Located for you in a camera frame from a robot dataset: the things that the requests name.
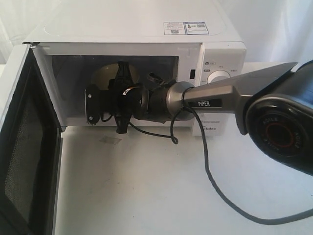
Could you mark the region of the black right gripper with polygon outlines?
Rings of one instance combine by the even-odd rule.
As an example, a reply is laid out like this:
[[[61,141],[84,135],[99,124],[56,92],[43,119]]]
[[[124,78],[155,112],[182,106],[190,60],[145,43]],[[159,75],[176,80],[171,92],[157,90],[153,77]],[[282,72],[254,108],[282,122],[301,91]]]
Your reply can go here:
[[[141,83],[134,83],[129,63],[118,62],[115,79],[109,85],[111,113],[117,126],[116,132],[126,134],[132,117],[142,119],[148,110],[149,91]]]

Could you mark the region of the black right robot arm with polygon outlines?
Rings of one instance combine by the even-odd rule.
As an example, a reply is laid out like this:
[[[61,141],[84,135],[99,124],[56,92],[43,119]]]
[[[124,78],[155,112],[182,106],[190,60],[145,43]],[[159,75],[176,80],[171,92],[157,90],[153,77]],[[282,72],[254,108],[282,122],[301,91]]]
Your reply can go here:
[[[294,63],[237,75],[205,85],[171,81],[153,90],[110,82],[112,114],[164,123],[201,113],[234,114],[242,135],[270,158],[313,173],[313,64]]]

